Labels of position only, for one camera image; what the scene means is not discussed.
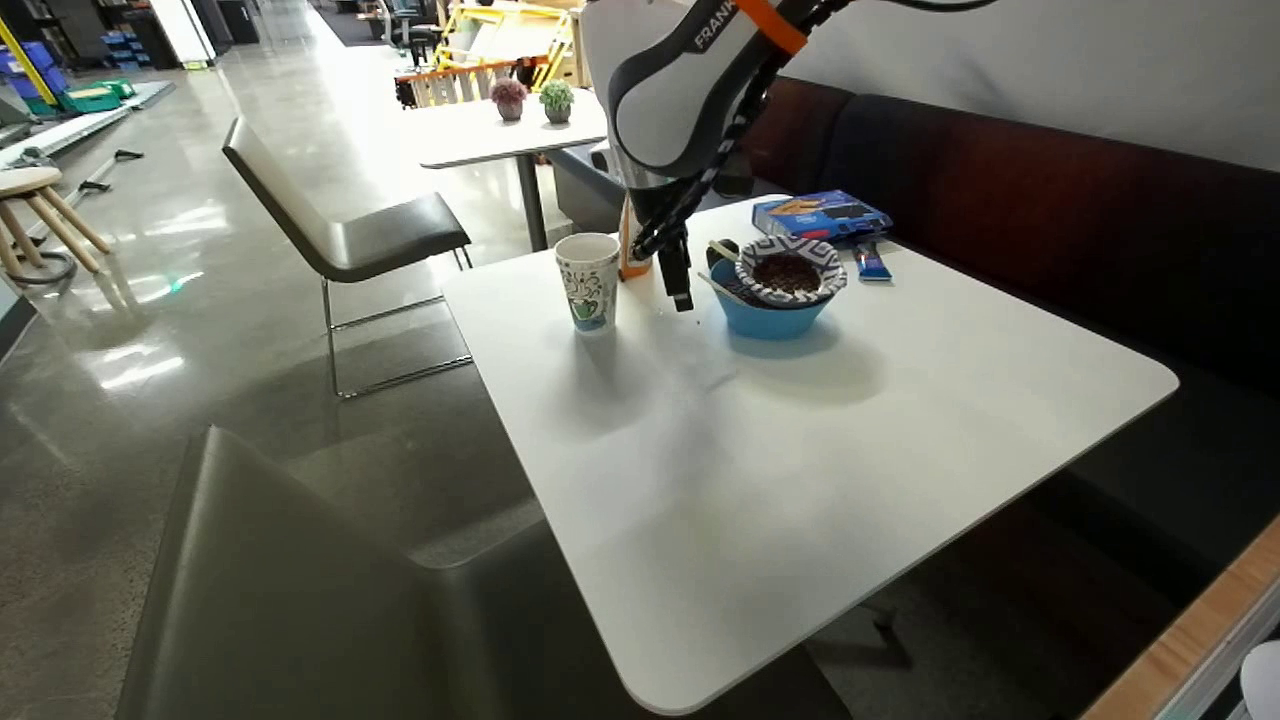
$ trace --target white cup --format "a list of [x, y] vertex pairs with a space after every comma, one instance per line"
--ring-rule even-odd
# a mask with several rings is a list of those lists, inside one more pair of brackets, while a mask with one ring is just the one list
[[603, 333], [615, 317], [615, 234], [580, 230], [558, 245], [570, 317], [580, 333]]

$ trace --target blue bowl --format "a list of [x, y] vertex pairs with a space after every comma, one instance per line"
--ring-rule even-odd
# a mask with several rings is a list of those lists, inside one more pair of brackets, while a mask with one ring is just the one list
[[[727, 260], [711, 264], [718, 284], [724, 286], [745, 286], [736, 268]], [[718, 300], [724, 306], [727, 333], [734, 335], [755, 335], [755, 339], [795, 339], [808, 335], [815, 317], [830, 306], [830, 300], [821, 302], [755, 302], [745, 297], [724, 297], [718, 286]]]

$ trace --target concrete floor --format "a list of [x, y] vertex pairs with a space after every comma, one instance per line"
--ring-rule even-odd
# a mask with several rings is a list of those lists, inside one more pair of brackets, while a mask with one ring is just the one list
[[[253, 115], [331, 216], [438, 189], [471, 230], [478, 264], [529, 250], [517, 171], [418, 168], [411, 110], [391, 101], [398, 51], [341, 49], [299, 0], [263, 0], [259, 32], [263, 44], [228, 51], [216, 72], [165, 76], [171, 90], [159, 104], [59, 155], [79, 181], [116, 146], [150, 151], [110, 174], [110, 195], [79, 202], [116, 245], [113, 278], [79, 271], [63, 297], [42, 297], [42, 317], [0, 362], [0, 714], [113, 714], [171, 471], [208, 425], [283, 458], [391, 542], [425, 542], [529, 500], [471, 369], [345, 407], [329, 401], [318, 275], [222, 138], [234, 115]], [[341, 313], [425, 297], [451, 271], [438, 260], [349, 286]], [[355, 335], [345, 369], [362, 382], [451, 351], [447, 317], [421, 313]], [[1047, 714], [1079, 702], [1054, 656], [1035, 669], [1059, 691], [1042, 691], [1009, 644], [993, 660], [971, 631], [957, 631], [987, 601], [953, 573], [923, 573], [890, 597], [921, 670], [857, 670], [849, 651], [835, 656], [833, 680], [857, 712]], [[835, 638], [857, 631], [857, 614], [833, 628]]]

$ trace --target wall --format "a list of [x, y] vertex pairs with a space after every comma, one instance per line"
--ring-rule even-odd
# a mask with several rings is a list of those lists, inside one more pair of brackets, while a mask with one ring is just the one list
[[862, 0], [790, 76], [1280, 171], [1271, 0]]

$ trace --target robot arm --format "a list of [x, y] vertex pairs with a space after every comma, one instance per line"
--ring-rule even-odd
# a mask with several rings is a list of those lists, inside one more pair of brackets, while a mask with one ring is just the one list
[[[650, 10], [652, 0], [592, 0], [620, 10]], [[808, 32], [849, 0], [668, 0], [690, 2], [677, 27], [615, 63], [603, 90], [611, 151], [634, 192], [641, 234], [636, 254], [660, 250], [663, 286], [677, 306], [690, 297], [690, 230], [686, 218], [718, 181], [742, 131], [764, 107], [775, 72], [804, 49]], [[993, 0], [930, 2], [895, 0], [908, 7], [965, 10]]]

